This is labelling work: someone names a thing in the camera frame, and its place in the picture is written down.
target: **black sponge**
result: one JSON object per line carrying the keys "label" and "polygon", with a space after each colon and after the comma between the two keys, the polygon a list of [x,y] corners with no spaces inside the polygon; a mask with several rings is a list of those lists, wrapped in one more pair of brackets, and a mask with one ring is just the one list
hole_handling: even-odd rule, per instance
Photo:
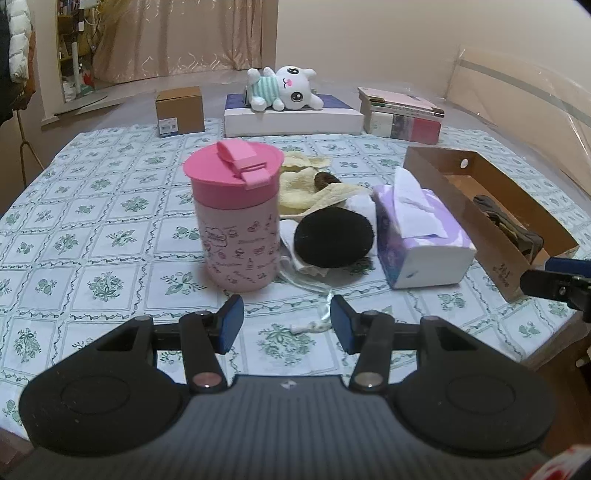
{"label": "black sponge", "polygon": [[374,244],[374,230],[367,218],[339,207],[306,215],[295,232],[295,253],[304,262],[322,268],[351,265]]}

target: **curtain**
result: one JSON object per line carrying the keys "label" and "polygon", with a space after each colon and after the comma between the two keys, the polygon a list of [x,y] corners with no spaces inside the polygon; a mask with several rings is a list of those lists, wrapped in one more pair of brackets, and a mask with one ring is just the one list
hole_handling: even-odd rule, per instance
{"label": "curtain", "polygon": [[103,0],[95,77],[130,82],[261,67],[263,0]]}

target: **black round pad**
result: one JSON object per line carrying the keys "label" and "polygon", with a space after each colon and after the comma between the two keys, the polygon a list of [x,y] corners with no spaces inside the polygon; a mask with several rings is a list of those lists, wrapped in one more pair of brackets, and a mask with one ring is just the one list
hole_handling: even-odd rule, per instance
{"label": "black round pad", "polygon": [[538,446],[554,418],[544,381],[520,365],[438,359],[397,387],[396,412],[419,438],[455,455],[503,457]]}
{"label": "black round pad", "polygon": [[66,359],[23,391],[19,411],[34,445],[64,455],[113,455],[174,423],[183,398],[168,375],[126,361],[126,352],[101,353]]}
{"label": "black round pad", "polygon": [[339,207],[306,215],[295,232],[295,253],[304,262],[322,268],[351,265],[367,255],[374,244],[369,220]]}

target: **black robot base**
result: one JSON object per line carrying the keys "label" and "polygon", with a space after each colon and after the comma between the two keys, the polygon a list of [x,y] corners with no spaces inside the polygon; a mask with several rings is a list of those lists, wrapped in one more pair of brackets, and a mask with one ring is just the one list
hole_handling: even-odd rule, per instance
{"label": "black robot base", "polygon": [[[355,312],[331,320],[360,353],[340,377],[238,375],[215,358],[232,346],[243,303],[154,325],[136,317],[33,379],[19,410],[35,450],[8,480],[523,480],[554,416],[545,383],[438,317],[419,325]],[[182,350],[187,385],[155,367]],[[392,350],[418,369],[388,385]]]}

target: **plush toy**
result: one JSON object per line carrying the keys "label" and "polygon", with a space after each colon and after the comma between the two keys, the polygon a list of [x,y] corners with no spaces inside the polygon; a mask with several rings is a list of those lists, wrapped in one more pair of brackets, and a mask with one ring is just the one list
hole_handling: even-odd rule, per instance
{"label": "plush toy", "polygon": [[253,110],[262,112],[273,106],[274,110],[299,110],[310,105],[314,110],[320,110],[324,105],[320,97],[310,90],[309,79],[316,75],[312,69],[299,67],[283,67],[273,72],[265,67],[262,76],[257,69],[249,69],[247,100]]}

